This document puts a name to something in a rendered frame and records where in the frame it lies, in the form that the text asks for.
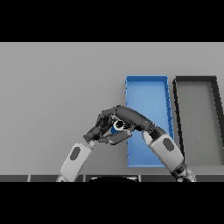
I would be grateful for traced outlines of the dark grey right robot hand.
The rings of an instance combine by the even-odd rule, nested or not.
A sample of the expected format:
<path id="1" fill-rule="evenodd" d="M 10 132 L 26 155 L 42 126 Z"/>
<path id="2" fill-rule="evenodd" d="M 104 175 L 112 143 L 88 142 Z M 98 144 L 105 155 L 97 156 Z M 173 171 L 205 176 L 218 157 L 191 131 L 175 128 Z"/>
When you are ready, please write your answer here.
<path id="1" fill-rule="evenodd" d="M 104 136 L 115 122 L 122 122 L 123 129 L 115 134 Z M 134 130 L 146 131 L 153 140 L 165 134 L 162 128 L 158 127 L 144 115 L 141 115 L 132 108 L 121 105 L 103 110 L 99 115 L 96 125 L 100 128 L 98 142 L 111 145 L 119 144 L 123 140 L 128 139 Z"/>

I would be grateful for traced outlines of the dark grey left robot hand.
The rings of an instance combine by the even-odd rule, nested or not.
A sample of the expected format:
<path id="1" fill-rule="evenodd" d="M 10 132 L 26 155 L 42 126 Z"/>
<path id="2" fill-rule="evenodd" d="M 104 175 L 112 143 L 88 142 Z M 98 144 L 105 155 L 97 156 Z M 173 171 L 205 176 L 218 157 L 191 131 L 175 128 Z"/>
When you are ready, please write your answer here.
<path id="1" fill-rule="evenodd" d="M 99 114 L 95 126 L 83 136 L 90 143 L 92 140 L 99 140 L 112 127 L 112 118 L 109 115 Z"/>

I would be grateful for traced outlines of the blue pipe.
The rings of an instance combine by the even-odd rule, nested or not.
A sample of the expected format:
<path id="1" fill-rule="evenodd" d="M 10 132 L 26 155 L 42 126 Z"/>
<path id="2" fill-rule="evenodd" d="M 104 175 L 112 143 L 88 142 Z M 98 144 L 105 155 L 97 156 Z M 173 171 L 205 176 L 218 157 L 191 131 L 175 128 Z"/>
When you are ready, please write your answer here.
<path id="1" fill-rule="evenodd" d="M 124 122 L 122 120 L 119 120 L 119 121 L 115 121 L 113 126 L 111 127 L 111 130 L 110 132 L 112 134 L 115 134 L 117 133 L 118 131 L 121 131 L 124 129 Z"/>

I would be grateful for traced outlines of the blue bin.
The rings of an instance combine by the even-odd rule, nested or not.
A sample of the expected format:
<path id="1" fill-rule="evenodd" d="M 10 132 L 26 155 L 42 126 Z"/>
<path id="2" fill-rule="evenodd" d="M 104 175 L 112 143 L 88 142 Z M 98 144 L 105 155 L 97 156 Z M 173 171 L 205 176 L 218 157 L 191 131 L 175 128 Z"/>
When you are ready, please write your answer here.
<path id="1" fill-rule="evenodd" d="M 170 89 L 166 75 L 127 75 L 126 106 L 153 121 L 174 138 Z M 128 139 L 128 167 L 163 167 L 158 157 L 142 138 L 140 131 L 133 131 Z"/>

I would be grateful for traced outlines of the dark grey bin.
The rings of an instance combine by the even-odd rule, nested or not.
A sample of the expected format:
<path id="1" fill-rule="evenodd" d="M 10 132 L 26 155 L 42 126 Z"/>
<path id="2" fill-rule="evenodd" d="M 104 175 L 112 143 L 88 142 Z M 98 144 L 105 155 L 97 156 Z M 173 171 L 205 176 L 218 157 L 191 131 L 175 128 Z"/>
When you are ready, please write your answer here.
<path id="1" fill-rule="evenodd" d="M 185 162 L 224 165 L 224 114 L 217 77 L 176 76 L 172 84 Z"/>

